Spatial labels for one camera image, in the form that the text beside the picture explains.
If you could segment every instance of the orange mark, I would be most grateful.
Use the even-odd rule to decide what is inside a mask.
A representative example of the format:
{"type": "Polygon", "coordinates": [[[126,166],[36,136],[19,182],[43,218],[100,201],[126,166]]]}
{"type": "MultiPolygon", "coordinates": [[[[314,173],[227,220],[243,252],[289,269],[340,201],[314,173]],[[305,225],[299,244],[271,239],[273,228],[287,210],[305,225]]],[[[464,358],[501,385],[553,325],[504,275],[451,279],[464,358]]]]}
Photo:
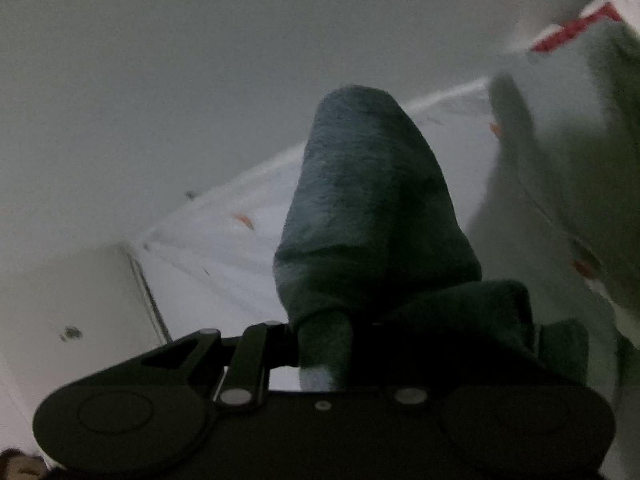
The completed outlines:
{"type": "Polygon", "coordinates": [[[595,280],[597,278],[595,270],[587,262],[583,260],[574,260],[571,262],[571,266],[587,280],[595,280]]]}
{"type": "Polygon", "coordinates": [[[251,231],[255,229],[254,223],[251,222],[251,219],[247,215],[235,214],[232,215],[236,220],[241,221],[244,225],[246,225],[251,231]]]}
{"type": "Polygon", "coordinates": [[[494,133],[494,135],[498,137],[498,139],[501,139],[504,136],[502,132],[502,128],[500,127],[500,124],[491,123],[489,124],[489,127],[491,128],[491,131],[494,133]]]}

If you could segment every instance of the white wall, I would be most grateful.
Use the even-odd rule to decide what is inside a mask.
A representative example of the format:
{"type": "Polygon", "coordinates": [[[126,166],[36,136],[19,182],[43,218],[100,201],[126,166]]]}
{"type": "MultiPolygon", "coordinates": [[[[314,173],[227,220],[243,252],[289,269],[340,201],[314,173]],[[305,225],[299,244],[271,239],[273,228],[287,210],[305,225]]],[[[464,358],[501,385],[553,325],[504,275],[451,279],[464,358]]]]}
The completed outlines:
{"type": "Polygon", "coordinates": [[[0,0],[0,274],[137,234],[331,88],[466,82],[587,1],[0,0]]]}
{"type": "Polygon", "coordinates": [[[8,448],[24,452],[37,450],[27,411],[14,375],[0,354],[0,451],[8,448]]]}
{"type": "Polygon", "coordinates": [[[29,420],[59,386],[158,345],[120,247],[84,250],[0,280],[0,356],[13,376],[0,379],[17,386],[29,420]],[[67,326],[82,338],[66,338],[67,326]]]}

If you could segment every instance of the black plastic mount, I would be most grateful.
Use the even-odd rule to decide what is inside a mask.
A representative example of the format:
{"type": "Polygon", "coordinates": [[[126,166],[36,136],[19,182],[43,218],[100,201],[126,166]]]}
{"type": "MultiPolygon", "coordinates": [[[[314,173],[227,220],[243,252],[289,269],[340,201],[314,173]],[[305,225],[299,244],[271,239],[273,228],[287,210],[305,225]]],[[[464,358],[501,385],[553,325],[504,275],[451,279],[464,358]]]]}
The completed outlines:
{"type": "Polygon", "coordinates": [[[544,374],[269,392],[297,361],[286,324],[201,330],[54,392],[34,434],[80,478],[159,480],[597,478],[615,434],[600,396],[544,374]]]}

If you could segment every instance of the white ceiling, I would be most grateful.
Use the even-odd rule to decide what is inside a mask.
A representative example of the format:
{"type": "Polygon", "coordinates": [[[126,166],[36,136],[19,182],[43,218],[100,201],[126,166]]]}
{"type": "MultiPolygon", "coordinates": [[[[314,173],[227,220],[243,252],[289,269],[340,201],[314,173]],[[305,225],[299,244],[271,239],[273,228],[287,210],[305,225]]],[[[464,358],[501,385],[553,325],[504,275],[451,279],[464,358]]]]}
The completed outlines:
{"type": "Polygon", "coordinates": [[[0,0],[0,274],[132,237],[331,88],[476,78],[586,1],[0,0]]]}

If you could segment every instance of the metal screw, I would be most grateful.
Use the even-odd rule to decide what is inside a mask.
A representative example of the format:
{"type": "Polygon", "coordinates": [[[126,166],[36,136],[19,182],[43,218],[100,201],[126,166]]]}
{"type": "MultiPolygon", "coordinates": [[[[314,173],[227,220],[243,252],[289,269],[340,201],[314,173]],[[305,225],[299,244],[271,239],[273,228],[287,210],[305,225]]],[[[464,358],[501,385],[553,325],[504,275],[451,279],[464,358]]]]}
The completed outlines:
{"type": "Polygon", "coordinates": [[[331,409],[331,403],[328,400],[318,400],[314,406],[319,412],[328,412],[331,409]]]}
{"type": "Polygon", "coordinates": [[[427,400],[428,395],[420,388],[400,388],[395,397],[400,404],[421,404],[427,400]]]}
{"type": "Polygon", "coordinates": [[[231,388],[220,394],[220,400],[228,406],[243,406],[251,401],[252,394],[244,388],[231,388]]]}

